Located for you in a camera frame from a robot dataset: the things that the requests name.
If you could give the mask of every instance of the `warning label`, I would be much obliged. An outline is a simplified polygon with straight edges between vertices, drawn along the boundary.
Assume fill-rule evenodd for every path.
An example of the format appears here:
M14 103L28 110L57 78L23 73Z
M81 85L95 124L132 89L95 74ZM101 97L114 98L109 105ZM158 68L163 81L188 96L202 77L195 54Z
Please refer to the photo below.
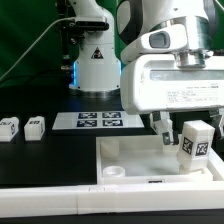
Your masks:
M92 59L103 59L103 55L100 51L100 49L97 47L95 52L93 53Z

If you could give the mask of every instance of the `black table surface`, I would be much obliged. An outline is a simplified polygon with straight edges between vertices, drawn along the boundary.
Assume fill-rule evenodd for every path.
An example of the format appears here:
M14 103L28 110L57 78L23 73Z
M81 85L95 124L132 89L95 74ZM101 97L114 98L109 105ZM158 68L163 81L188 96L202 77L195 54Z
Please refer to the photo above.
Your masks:
M119 97L87 99L59 86L14 86L0 89L0 119L19 118L19 133L0 143L0 188L96 184L96 137L148 135L147 128L52 130L58 112L121 111ZM30 117L44 116L40 142L26 142L23 127ZM170 211L0 219L0 223L220 223L224 210Z

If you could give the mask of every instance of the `sticker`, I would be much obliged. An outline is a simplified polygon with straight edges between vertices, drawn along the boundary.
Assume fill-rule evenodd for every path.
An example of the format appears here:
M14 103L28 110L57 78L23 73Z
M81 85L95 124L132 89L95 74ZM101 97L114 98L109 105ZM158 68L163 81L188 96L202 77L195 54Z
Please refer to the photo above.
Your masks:
M86 120L86 121L78 121L77 127L78 128L89 128L89 127L96 127L97 121L96 120Z
M121 118L120 112L105 112L103 118Z
M43 133L44 129L43 129L43 124L41 123L40 125L40 130L41 130L41 134Z
M208 152L208 142L199 143L197 146L196 156L205 156Z
M165 182L164 180L147 180L147 183L149 184L158 184L158 183L163 183Z
M218 83L189 83L166 91L167 105L169 107L184 106L197 107L201 105L219 105Z
M190 141L187 138L184 138L184 142L183 142L183 147L182 149L187 152L189 155L191 155L192 153L192 148L193 148L193 142Z
M4 121L0 123L0 125L10 125L10 124L11 122L4 122Z
M97 113L79 113L79 119L97 118Z
M102 55L102 53L101 53L101 51L100 51L100 49L98 47L96 48L96 50L93 53L91 58L92 59L103 59L103 55Z
M103 120L103 126L121 127L123 126L122 120Z
M39 123L40 123L40 121L30 121L29 124L39 124Z
M15 125L13 124L13 125L11 126L11 132L12 132L12 135L15 133L15 131L16 131L16 129L15 129Z

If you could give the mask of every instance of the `white cube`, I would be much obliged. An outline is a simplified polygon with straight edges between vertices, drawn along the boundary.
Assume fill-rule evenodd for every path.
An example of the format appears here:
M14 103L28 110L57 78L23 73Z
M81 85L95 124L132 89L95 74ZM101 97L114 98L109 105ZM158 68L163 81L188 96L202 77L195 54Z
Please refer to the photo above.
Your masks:
M26 141L39 141L45 132L44 117L31 117L24 127Z
M10 142L19 131L19 119L17 117L3 118L0 121L0 142Z
M203 121L184 123L177 159L190 171L205 168L208 163L215 129Z

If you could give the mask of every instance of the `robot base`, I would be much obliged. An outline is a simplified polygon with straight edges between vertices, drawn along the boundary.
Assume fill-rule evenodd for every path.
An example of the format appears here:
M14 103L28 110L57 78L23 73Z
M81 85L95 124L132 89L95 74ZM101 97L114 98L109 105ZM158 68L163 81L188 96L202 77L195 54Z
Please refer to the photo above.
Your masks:
M71 95L74 95L74 96L80 96L80 97L86 97L86 98L101 98L101 99L120 95L120 89L115 89L111 91L93 92L93 91L82 91L72 85L69 86L69 92Z

